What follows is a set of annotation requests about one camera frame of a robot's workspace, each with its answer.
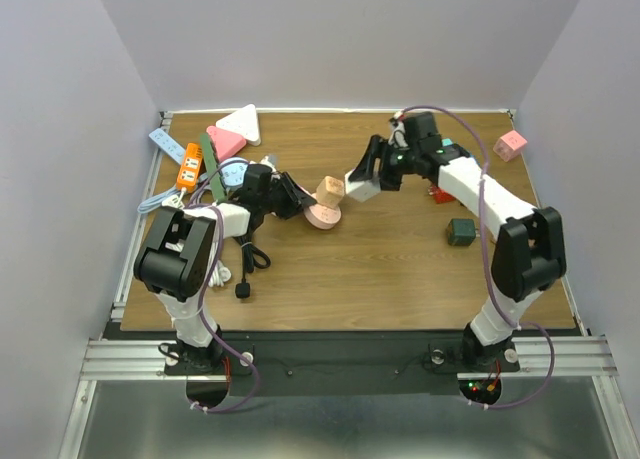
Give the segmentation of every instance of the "white triangular object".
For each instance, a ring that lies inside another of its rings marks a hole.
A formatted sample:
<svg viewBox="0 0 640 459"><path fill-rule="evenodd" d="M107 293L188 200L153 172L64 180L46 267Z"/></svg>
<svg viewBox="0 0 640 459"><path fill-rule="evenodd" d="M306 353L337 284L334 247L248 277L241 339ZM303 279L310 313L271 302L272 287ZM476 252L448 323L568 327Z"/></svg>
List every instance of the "white triangular object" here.
<svg viewBox="0 0 640 459"><path fill-rule="evenodd" d="M260 144L258 111L253 104L244 106L242 109L223 117L216 122L216 127L240 134L252 146Z"/></svg>

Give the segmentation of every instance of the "wooden table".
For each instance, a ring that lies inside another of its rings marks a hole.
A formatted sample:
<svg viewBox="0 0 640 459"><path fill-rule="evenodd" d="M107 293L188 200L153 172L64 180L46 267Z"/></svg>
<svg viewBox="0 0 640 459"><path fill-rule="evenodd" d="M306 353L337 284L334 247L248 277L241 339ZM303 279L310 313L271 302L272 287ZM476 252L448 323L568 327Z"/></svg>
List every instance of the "wooden table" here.
<svg viewBox="0 0 640 459"><path fill-rule="evenodd" d="M169 133L182 145L198 142L198 135L219 117L176 114ZM464 117L489 150L511 129L506 114ZM262 114L262 145L247 146L241 155L260 160L274 153L278 169L314 191L324 176L342 178L355 167L369 137L388 133L388 118L389 114ZM442 115L437 122L443 137L481 157L457 123ZM489 173L535 204L522 159L504 163L491 153L491 160ZM178 165L164 157L156 192L172 186L177 172ZM240 301L234 295L242 275L240 248L227 239L222 260L233 277L226 287L208 290L207 306L224 329L235 330L463 328L487 297L480 241L468 248L447 244L448 222L473 215L457 202L435 204L427 195L428 185L410 176L399 192L385 192L362 204L346 198L342 220L329 231L315 229L302 215L288 221L268 216L254 242L273 265L249 276L251 298ZM561 283L546 292L525 318L549 327L573 327ZM171 329L162 304L135 280L122 329Z"/></svg>

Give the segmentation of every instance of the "pink round object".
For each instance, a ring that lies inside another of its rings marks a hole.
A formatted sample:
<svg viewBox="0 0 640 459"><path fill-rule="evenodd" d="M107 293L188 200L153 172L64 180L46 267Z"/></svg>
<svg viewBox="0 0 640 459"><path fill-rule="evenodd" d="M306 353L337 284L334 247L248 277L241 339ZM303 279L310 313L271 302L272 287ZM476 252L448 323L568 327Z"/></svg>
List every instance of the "pink round object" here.
<svg viewBox="0 0 640 459"><path fill-rule="evenodd" d="M316 195L311 194L311 197L315 199ZM340 207L331 209L330 207L315 204L304 210L304 217L318 229L331 229L342 217L342 212L340 212Z"/></svg>

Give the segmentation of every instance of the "green cube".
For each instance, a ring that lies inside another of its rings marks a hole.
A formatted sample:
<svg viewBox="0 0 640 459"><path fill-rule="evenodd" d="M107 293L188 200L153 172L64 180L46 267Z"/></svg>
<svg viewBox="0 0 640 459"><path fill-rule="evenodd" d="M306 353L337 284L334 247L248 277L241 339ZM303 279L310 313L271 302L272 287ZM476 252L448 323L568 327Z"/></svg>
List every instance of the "green cube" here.
<svg viewBox="0 0 640 459"><path fill-rule="evenodd" d="M476 225L472 219L451 219L446 233L450 246L470 246L476 238Z"/></svg>

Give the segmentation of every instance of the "green strip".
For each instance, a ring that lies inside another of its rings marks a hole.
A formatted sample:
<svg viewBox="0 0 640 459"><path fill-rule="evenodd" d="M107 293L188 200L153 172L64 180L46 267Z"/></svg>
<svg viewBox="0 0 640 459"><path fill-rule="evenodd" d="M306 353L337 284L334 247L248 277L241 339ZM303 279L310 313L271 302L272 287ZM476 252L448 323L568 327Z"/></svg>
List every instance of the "green strip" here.
<svg viewBox="0 0 640 459"><path fill-rule="evenodd" d="M202 148L202 155L204 156L204 165L207 168L207 174L211 175L218 169L218 158L216 157L209 134L200 134L200 147ZM222 184L220 174L216 174L215 177L212 177L209 184L211 185L213 198L216 201L222 201L227 197L227 192Z"/></svg>

